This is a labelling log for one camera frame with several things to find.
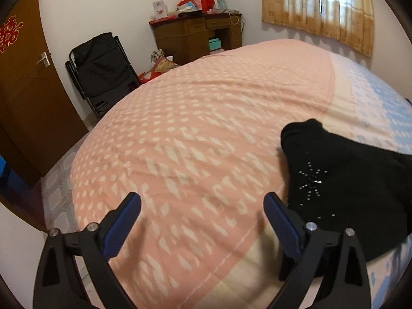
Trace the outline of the black pants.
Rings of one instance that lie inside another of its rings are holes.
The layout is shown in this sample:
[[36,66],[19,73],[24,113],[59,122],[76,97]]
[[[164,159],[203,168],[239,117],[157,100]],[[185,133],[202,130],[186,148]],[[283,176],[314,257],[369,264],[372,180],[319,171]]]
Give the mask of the black pants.
[[326,231],[354,229],[367,261],[411,234],[411,156],[330,133],[316,119],[281,131],[287,204]]

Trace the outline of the grey patterned mattress side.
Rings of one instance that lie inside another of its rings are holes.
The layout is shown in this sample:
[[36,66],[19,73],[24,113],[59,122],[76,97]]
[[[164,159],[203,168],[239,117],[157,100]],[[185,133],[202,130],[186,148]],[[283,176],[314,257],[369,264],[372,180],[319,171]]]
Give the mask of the grey patterned mattress side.
[[72,198],[71,166],[88,133],[72,146],[40,180],[42,206],[48,230],[58,228],[62,233],[78,231]]

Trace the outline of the brown wooden door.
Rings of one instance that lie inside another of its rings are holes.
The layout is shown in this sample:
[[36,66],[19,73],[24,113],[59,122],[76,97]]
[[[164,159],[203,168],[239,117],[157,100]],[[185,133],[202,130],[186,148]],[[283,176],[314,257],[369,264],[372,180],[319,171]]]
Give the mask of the brown wooden door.
[[[24,26],[1,53],[1,156],[34,186],[86,133],[53,64],[40,20],[39,0],[18,0],[1,26],[16,15]],[[37,65],[47,52],[51,65]]]

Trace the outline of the pink blue dotted bedspread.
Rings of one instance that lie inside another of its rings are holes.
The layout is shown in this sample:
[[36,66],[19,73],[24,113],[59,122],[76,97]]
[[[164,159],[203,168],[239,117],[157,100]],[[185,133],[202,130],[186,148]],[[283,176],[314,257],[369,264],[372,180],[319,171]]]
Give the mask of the pink blue dotted bedspread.
[[266,308],[281,253],[263,197],[286,194],[282,128],[317,119],[411,152],[411,106],[359,64],[299,40],[198,59],[142,85],[89,133],[71,168],[80,228],[130,192],[142,211],[110,260],[138,308]]

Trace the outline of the black folding chair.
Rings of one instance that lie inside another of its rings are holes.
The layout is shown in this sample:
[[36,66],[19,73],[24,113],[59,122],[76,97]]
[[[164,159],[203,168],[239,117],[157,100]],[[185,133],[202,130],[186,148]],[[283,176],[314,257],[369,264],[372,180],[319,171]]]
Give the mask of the black folding chair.
[[65,63],[72,83],[97,118],[140,87],[117,36],[102,33],[73,48]]

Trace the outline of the patterned bag on floor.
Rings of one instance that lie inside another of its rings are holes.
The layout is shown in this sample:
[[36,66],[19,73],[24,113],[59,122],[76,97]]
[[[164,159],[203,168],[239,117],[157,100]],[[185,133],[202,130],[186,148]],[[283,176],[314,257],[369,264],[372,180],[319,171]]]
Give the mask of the patterned bag on floor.
[[151,63],[151,69],[147,72],[139,74],[138,76],[141,84],[145,84],[154,78],[157,78],[158,76],[178,67],[173,60],[166,57],[162,49],[154,50],[151,53]]

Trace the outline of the red door decoration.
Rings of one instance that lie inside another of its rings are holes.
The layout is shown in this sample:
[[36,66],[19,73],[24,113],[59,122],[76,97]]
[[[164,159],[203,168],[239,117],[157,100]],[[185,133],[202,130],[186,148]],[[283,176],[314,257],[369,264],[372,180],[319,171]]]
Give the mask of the red door decoration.
[[17,20],[16,15],[11,15],[0,30],[0,52],[4,53],[18,39],[20,29],[24,26],[23,22]]

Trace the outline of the teal box under desk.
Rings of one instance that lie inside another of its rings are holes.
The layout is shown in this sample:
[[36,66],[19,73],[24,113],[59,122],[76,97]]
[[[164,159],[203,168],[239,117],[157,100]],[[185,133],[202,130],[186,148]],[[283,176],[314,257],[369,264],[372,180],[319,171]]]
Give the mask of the teal box under desk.
[[210,52],[221,49],[222,48],[221,41],[218,38],[210,38],[209,48],[210,48]]

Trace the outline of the dark wooden desk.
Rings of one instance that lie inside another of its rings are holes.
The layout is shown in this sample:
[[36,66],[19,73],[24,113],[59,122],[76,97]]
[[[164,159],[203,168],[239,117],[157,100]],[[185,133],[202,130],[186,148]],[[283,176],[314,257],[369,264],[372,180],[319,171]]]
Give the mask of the dark wooden desk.
[[227,51],[242,46],[241,13],[218,12],[164,18],[149,23],[158,49],[178,65],[188,64],[212,52],[210,41],[218,40]]

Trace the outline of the beige window curtain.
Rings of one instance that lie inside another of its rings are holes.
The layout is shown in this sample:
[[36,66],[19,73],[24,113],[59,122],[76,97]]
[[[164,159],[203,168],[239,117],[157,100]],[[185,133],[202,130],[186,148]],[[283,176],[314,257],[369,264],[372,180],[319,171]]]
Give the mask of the beige window curtain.
[[372,0],[262,0],[262,21],[337,40],[371,57]]

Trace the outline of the white card on desk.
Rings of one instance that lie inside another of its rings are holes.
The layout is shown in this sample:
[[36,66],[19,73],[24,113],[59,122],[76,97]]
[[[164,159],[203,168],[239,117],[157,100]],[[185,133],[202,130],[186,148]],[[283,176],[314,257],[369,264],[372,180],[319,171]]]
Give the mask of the white card on desk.
[[168,7],[164,0],[156,1],[153,4],[154,16],[156,20],[166,18],[168,16]]

